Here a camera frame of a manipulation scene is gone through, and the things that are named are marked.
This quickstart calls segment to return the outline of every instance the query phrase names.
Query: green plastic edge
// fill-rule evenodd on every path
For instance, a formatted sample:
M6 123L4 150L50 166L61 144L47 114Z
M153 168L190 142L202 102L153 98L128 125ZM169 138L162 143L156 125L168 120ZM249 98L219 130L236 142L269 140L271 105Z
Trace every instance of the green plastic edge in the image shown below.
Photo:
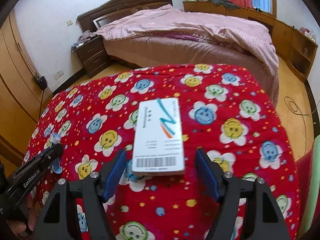
M320 186L320 135L315 139L311 165L311 178L306 208L301 221L298 238L303 236L311 227L315 214Z

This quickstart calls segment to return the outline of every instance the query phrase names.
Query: white box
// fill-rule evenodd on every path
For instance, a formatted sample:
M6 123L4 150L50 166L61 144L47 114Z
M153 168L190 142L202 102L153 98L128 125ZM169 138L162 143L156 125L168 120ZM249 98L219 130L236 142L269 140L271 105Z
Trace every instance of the white box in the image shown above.
M184 174L179 101L164 98L139 104L132 172L143 175Z

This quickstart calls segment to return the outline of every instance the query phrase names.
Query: white wall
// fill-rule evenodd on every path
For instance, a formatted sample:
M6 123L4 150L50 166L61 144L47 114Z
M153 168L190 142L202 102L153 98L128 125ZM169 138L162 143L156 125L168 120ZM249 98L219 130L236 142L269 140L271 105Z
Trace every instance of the white wall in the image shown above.
M295 28L305 27L313 30L317 35L317 44L320 42L320 27L311 12L302 0L277 0L277 18ZM316 53L308 81L316 103L320 100L320 48Z
M14 10L20 35L37 70L56 90L76 73L80 66L71 57L70 48L82 34L76 24L78 15L109 0L20 0ZM183 8L184 0L173 0L173 6ZM63 70L57 81L53 74Z

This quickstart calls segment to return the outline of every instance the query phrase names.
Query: wooden wardrobe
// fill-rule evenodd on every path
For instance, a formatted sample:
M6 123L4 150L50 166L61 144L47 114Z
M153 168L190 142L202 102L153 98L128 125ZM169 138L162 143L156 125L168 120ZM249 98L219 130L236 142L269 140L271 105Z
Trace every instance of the wooden wardrobe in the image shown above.
M21 165L38 122L42 90L36 73L12 11L0 29L0 159L6 175ZM47 88L41 112L51 99Z

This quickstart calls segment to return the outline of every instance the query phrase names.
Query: yellow dot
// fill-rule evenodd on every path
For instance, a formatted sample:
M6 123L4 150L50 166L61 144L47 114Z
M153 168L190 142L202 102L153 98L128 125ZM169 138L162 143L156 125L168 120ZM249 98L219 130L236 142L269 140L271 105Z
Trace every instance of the yellow dot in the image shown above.
M188 139L189 139L189 136L187 134L182 135L182 140L184 142L188 141Z
M196 201L195 199L188 199L188 200L186 201L186 205L187 205L188 207L194 207L196 204L197 204L197 201Z

